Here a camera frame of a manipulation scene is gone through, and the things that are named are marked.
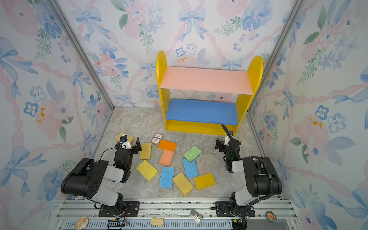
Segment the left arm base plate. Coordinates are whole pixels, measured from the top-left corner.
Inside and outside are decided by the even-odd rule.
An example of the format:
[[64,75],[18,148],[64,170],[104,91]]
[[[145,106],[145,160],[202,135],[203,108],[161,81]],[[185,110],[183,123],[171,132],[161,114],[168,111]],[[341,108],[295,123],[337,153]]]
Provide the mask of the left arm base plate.
[[139,201],[125,201],[123,203],[117,202],[115,206],[102,205],[100,208],[99,217],[137,217],[140,209]]

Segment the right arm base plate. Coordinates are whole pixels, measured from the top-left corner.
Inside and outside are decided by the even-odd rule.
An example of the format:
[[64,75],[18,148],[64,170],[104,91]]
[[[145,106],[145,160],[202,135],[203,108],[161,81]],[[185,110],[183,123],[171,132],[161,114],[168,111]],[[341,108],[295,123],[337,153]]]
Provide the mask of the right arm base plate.
[[255,209],[253,206],[238,206],[229,201],[217,201],[215,202],[215,207],[212,207],[211,210],[214,210],[216,212],[217,217],[255,217]]

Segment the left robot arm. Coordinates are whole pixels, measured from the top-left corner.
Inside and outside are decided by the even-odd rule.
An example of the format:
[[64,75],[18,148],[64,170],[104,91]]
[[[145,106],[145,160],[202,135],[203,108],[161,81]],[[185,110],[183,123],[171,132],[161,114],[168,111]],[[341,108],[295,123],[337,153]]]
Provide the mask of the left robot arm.
[[132,210],[124,202],[123,195],[102,185],[108,180],[126,183],[131,174],[133,157],[142,151],[140,140],[132,146],[127,135],[120,136],[120,141],[113,147],[116,150],[114,165],[109,161],[83,158],[65,177],[61,184],[61,192],[67,195],[82,196],[100,204],[100,217],[121,217]]

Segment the dull yellow sponge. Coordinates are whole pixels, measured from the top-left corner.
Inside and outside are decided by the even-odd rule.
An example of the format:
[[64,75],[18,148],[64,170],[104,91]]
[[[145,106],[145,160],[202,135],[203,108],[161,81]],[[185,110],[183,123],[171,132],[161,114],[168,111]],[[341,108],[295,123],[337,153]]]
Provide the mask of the dull yellow sponge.
[[140,152],[140,160],[149,160],[151,158],[151,143],[143,143],[141,145],[142,150]]

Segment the deep yellow sponge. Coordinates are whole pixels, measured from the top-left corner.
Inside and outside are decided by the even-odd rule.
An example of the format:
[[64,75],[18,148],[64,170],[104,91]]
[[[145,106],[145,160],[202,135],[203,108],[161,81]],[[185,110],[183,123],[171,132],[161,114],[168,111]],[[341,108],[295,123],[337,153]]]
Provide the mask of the deep yellow sponge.
[[194,181],[195,181],[197,190],[202,190],[202,189],[216,185],[215,178],[211,172],[195,177]]

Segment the tan yellow sponge front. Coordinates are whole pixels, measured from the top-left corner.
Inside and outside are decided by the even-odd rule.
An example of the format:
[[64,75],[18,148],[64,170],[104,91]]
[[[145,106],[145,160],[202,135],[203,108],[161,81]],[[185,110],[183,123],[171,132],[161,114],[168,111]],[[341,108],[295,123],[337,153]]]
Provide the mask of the tan yellow sponge front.
[[176,175],[172,181],[184,196],[188,195],[194,189],[193,185],[182,172]]

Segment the green sponge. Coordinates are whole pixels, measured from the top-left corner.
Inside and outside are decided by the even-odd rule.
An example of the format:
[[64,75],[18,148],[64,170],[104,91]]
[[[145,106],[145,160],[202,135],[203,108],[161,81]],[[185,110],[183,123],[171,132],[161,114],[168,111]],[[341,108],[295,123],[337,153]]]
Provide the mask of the green sponge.
[[201,153],[203,152],[203,150],[201,150],[199,147],[197,146],[193,146],[191,149],[189,149],[186,153],[183,154],[183,157],[185,159],[187,159],[190,163],[192,161],[194,161]]

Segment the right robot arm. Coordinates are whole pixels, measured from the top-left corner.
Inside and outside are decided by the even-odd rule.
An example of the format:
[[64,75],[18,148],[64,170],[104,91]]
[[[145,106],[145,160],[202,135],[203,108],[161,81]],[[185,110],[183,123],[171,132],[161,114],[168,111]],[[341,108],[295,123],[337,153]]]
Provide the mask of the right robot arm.
[[255,204],[282,193],[281,180],[268,157],[240,156],[241,142],[233,137],[233,132],[221,124],[225,140],[216,140],[215,149],[224,153],[225,168],[229,173],[242,174],[245,186],[232,193],[228,205],[216,210],[229,212],[234,216],[246,214]]

